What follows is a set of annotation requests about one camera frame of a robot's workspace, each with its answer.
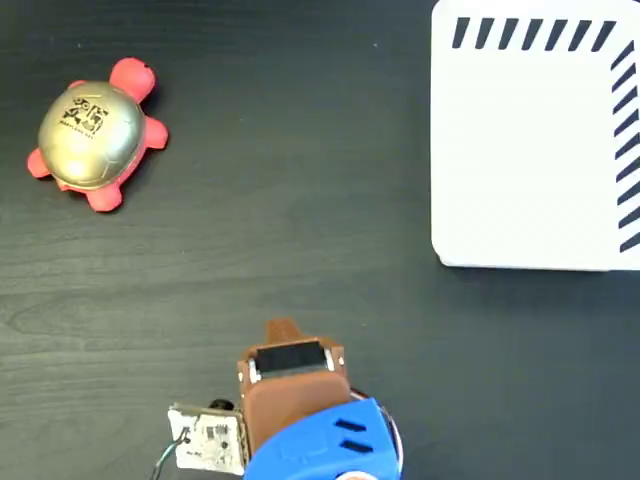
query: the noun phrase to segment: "wood grain surface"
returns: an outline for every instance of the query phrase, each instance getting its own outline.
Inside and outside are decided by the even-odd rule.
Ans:
[[[4,3],[0,479],[146,479],[168,405],[235,398],[281,315],[346,345],[406,479],[637,475],[639,278],[431,249],[432,2]],[[129,55],[171,141],[98,215],[25,159],[66,85]]]

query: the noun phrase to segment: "white box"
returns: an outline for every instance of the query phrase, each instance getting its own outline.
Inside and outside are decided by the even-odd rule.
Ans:
[[[635,0],[440,0],[433,247],[449,266],[640,270]]]

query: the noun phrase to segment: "wire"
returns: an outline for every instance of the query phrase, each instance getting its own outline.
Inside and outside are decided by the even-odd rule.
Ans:
[[[187,433],[189,433],[189,427],[184,427],[182,429],[182,432],[180,432],[180,435],[178,435],[178,438],[176,438],[169,444],[167,448],[164,449],[164,452],[162,452],[162,455],[160,455],[160,458],[153,467],[150,480],[158,480],[158,478],[160,478],[160,474],[162,473],[162,466],[164,465],[164,462],[167,461],[167,458],[169,458],[173,454],[173,452],[176,451],[178,445],[184,443],[185,441],[188,441]]]

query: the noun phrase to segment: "toy turtle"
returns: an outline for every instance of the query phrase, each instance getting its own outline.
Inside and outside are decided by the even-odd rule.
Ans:
[[[71,83],[42,121],[38,148],[27,160],[31,174],[51,175],[60,190],[85,194],[96,212],[118,207],[120,185],[147,148],[163,149],[167,143],[167,128],[140,108],[155,82],[145,63],[124,58],[109,82]]]

